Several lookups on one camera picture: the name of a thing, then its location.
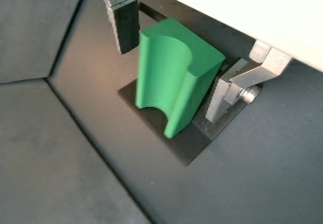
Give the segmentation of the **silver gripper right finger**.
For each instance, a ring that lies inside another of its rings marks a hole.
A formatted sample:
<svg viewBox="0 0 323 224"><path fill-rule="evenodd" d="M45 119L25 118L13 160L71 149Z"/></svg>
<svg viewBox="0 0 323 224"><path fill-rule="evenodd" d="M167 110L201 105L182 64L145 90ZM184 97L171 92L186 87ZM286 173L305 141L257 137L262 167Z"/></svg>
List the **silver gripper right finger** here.
<svg viewBox="0 0 323 224"><path fill-rule="evenodd" d="M256 42L249 57L250 60L240 59L218 80L206 112L213 123L240 100L254 102L261 93L258 84L280 77L292 61L289 54L261 41Z"/></svg>

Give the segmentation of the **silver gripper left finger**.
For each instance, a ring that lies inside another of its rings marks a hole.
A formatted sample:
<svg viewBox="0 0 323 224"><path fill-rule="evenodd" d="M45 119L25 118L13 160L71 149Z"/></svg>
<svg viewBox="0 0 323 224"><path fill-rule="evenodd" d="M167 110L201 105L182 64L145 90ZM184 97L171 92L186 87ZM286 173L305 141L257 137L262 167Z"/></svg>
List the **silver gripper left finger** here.
<svg viewBox="0 0 323 224"><path fill-rule="evenodd" d="M122 54L139 45L139 8L137 0L105 0L118 50Z"/></svg>

